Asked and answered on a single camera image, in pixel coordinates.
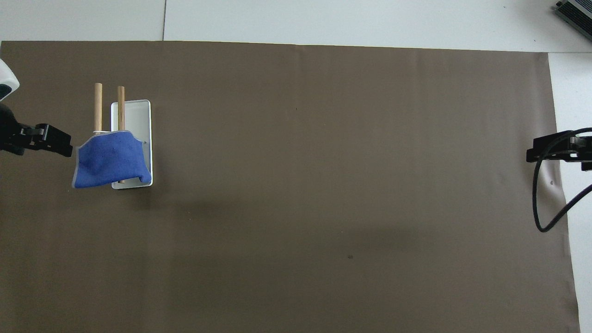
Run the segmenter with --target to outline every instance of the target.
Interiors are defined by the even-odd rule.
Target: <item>brown surface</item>
[[[2,43],[23,123],[91,136],[93,83],[152,103],[155,184],[70,188],[0,152],[2,332],[567,332],[567,226],[525,150],[537,53]],[[563,204],[546,164],[542,214]]]

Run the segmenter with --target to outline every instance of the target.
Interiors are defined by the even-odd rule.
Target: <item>blue towel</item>
[[[152,177],[144,161],[142,142],[130,131],[122,130],[91,137],[76,148],[78,160],[72,187],[83,188],[140,177]]]

